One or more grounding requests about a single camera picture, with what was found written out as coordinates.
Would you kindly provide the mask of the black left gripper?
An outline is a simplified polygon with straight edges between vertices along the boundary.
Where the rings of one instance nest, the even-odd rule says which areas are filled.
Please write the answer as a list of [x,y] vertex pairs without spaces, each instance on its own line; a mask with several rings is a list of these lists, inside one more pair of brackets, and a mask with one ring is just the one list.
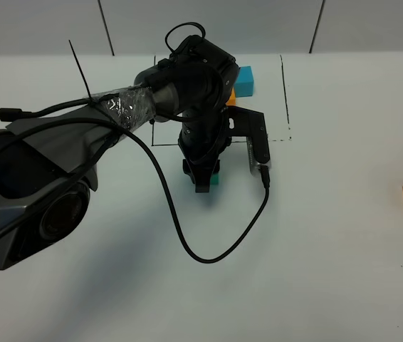
[[183,172],[190,175],[196,193],[208,193],[211,175],[220,171],[220,154],[231,143],[228,108],[194,106],[182,113],[185,121],[178,138]]

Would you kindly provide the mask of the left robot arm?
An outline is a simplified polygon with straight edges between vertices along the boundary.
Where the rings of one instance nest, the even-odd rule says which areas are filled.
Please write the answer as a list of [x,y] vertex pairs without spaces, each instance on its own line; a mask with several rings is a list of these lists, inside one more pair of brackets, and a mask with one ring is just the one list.
[[37,113],[0,109],[0,270],[67,237],[98,187],[98,160],[150,121],[182,124],[183,170],[207,192],[231,142],[226,103],[238,74],[231,54],[191,35],[130,87]]

